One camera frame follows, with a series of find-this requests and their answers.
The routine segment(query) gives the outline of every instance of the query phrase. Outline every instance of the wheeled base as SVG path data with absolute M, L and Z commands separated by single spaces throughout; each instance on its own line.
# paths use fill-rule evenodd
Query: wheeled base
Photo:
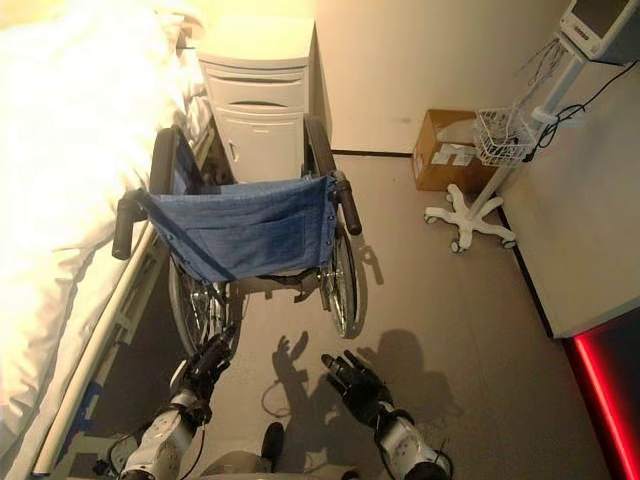
M 504 248 L 513 248 L 516 246 L 516 235 L 511 230 L 501 226 L 486 223 L 483 218 L 490 212 L 498 208 L 504 200 L 500 197 L 494 197 L 478 209 L 478 213 L 473 215 L 473 207 L 469 209 L 464 201 L 462 192 L 454 184 L 447 186 L 447 201 L 451 202 L 453 211 L 450 212 L 444 208 L 427 207 L 424 211 L 424 219 L 427 223 L 434 223 L 439 218 L 447 223 L 454 223 L 458 226 L 459 238 L 451 242 L 451 251 L 453 253 L 463 253 L 471 246 L 471 239 L 474 230 L 488 235 L 497 235 L 501 239 Z

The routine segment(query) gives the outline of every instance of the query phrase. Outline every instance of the cardboard box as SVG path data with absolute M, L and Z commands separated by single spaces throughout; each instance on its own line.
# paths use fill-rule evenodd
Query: cardboard box
M 445 127 L 451 131 L 457 122 L 468 124 L 475 117 L 475 112 L 464 110 L 427 110 L 413 150 L 413 174 L 418 190 L 445 191 L 447 185 L 455 183 L 464 193 L 479 193 L 487 184 L 496 167 L 484 166 L 475 158 L 470 134 L 463 141 L 438 139 Z

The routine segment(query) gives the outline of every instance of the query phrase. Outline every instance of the hospital bed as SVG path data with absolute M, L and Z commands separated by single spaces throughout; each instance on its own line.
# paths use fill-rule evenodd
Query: hospital bed
M 202 23 L 195 12 L 132 3 L 70 2 L 46 22 L 0 31 L 7 480 L 50 474 L 82 449 L 75 434 L 135 333 L 166 251 L 146 223 L 128 263 L 111 257 L 111 240 L 118 199 L 148 183 L 156 131 L 177 123 L 196 152 L 210 143 L 185 43 Z

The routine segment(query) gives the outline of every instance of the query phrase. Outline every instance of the wire basket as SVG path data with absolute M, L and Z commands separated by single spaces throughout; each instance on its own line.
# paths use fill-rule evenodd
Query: wire basket
M 513 108 L 478 110 L 473 140 L 484 165 L 517 167 L 534 145 L 520 112 Z

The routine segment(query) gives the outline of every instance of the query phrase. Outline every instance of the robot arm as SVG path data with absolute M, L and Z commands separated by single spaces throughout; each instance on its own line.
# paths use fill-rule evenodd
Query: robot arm
M 171 380 L 171 401 L 159 413 L 131 454 L 120 478 L 126 480 L 175 480 L 182 455 L 200 425 L 211 420 L 209 402 L 220 374 L 229 367 L 226 339 L 209 340 Z
M 330 371 L 327 379 L 353 416 L 375 430 L 374 441 L 392 478 L 449 480 L 449 459 L 426 444 L 407 412 L 394 408 L 391 393 L 378 376 L 349 350 L 344 353 L 351 365 L 342 357 L 322 356 Z

